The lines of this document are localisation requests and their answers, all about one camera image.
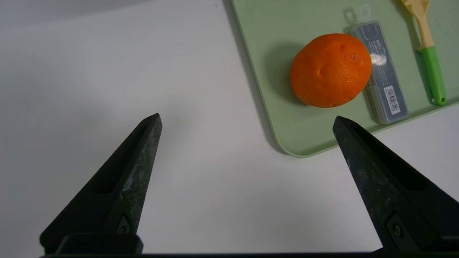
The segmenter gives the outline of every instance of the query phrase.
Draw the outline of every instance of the knife handle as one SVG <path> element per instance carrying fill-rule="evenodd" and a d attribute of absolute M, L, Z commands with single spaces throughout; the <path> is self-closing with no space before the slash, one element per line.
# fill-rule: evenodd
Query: knife handle
<path fill-rule="evenodd" d="M 446 90 L 443 82 L 442 70 L 438 60 L 437 49 L 435 46 L 426 47 L 418 50 L 422 54 L 427 67 L 429 86 L 432 90 L 434 103 L 442 106 L 446 104 Z"/>

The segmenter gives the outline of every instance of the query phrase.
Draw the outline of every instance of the orange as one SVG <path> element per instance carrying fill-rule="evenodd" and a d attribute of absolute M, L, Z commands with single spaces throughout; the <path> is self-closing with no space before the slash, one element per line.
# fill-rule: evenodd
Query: orange
<path fill-rule="evenodd" d="M 371 58 L 362 42 L 347 34 L 313 39 L 293 59 L 290 83 L 304 103 L 337 107 L 354 99 L 368 83 Z"/>

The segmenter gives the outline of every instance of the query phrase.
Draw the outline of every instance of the white surface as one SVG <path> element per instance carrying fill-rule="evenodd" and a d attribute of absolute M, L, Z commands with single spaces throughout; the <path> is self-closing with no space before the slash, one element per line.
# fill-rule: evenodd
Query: white surface
<path fill-rule="evenodd" d="M 227 2 L 38 2 L 0 8 L 3 257 L 41 255 L 42 230 L 156 112 L 144 252 L 380 247 L 338 149 L 301 160 L 273 148 Z M 456 199 L 458 111 L 377 135 Z"/>

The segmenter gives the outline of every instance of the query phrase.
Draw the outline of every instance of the green cutting board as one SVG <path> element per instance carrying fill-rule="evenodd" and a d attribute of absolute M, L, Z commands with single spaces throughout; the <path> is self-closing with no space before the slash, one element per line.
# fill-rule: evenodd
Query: green cutting board
<path fill-rule="evenodd" d="M 410 111 L 398 123 L 378 124 L 366 91 L 343 106 L 322 109 L 304 105 L 290 89 L 296 53 L 320 35 L 347 32 L 353 21 L 345 13 L 357 13 L 364 4 L 381 23 Z M 459 102 L 459 0 L 433 0 L 427 15 L 448 94 L 442 107 L 431 104 L 422 59 L 415 52 L 417 25 L 400 0 L 233 0 L 233 8 L 274 138 L 287 154 L 310 157 L 336 147 L 332 125 L 338 115 L 375 133 Z"/>

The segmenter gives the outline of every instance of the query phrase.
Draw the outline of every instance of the wooden spatula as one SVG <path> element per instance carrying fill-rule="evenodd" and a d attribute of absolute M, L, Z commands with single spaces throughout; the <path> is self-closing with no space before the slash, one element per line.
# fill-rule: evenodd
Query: wooden spatula
<path fill-rule="evenodd" d="M 429 0 L 401 0 L 409 12 L 411 12 L 418 22 L 421 33 L 421 47 L 418 52 L 424 57 L 429 76 L 429 85 L 432 90 L 434 102 L 437 105 L 446 104 L 446 90 L 443 82 L 442 70 L 438 60 L 437 49 L 434 46 L 429 24 L 427 23 L 427 10 Z"/>

